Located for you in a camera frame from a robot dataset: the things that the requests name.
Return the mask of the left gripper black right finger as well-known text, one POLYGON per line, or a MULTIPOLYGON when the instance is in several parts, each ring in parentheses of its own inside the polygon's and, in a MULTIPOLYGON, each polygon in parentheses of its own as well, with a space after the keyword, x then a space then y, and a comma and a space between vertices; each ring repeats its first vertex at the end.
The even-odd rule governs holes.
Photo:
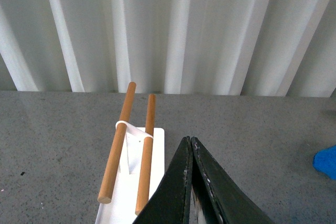
POLYGON ((198 138, 192 137, 191 145, 192 193, 198 223, 273 223, 198 138))

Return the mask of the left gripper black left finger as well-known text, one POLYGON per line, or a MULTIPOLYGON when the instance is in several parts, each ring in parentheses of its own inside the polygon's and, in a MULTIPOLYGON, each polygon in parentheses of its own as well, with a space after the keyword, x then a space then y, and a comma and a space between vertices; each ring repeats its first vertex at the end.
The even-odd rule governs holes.
POLYGON ((157 190, 134 223, 189 223, 193 151, 182 138, 157 190))

